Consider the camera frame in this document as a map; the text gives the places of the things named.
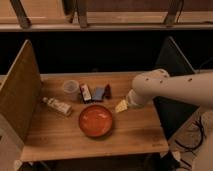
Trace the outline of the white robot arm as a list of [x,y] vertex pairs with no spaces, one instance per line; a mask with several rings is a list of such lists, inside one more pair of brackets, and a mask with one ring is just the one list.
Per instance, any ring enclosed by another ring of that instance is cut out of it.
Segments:
[[164,69],[138,74],[126,96],[131,107],[145,106],[160,96],[197,106],[213,108],[213,72],[170,76]]

